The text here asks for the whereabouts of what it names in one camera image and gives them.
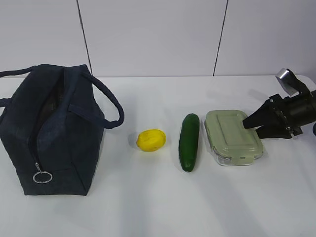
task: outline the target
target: navy blue lunch bag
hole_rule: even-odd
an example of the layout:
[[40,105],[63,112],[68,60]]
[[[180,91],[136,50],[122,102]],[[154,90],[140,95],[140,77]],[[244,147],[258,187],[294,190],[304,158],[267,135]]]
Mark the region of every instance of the navy blue lunch bag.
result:
[[[86,65],[38,65],[1,72],[29,73],[12,98],[0,99],[0,139],[25,195],[87,195],[98,162],[104,128],[124,121],[116,97]],[[108,121],[94,100],[92,85],[118,109]]]

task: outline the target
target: container lid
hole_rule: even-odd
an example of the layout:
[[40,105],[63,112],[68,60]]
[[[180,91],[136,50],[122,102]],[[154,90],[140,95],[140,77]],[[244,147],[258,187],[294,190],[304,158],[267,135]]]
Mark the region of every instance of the container lid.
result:
[[232,164],[250,164],[263,154],[262,142],[255,129],[245,129],[247,117],[239,110],[214,110],[206,115],[205,128],[212,149]]

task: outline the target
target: yellow lemon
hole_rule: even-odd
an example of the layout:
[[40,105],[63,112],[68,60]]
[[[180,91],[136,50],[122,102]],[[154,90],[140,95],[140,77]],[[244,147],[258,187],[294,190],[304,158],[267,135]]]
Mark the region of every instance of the yellow lemon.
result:
[[145,152],[154,152],[164,146],[166,135],[158,129],[151,129],[139,134],[137,146]]

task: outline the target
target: metal ring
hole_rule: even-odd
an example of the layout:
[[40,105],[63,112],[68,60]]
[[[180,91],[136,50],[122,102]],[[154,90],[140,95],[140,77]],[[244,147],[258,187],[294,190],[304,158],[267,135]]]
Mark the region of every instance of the metal ring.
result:
[[[50,178],[48,180],[45,180],[45,181],[38,181],[38,180],[36,180],[36,176],[38,176],[39,174],[48,174],[50,176]],[[36,174],[33,175],[33,181],[35,183],[38,183],[38,184],[47,184],[52,179],[53,179],[53,175],[47,171],[37,172]]]

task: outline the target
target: robotic arm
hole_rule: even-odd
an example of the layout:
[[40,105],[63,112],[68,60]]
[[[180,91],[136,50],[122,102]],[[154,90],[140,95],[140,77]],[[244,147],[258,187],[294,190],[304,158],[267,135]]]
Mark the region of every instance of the robotic arm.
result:
[[[282,69],[276,78],[290,97],[271,96],[243,121],[245,128],[256,129],[259,138],[291,139],[303,133],[301,126],[316,121],[316,90],[310,92],[289,69]],[[316,124],[313,128],[316,135]]]

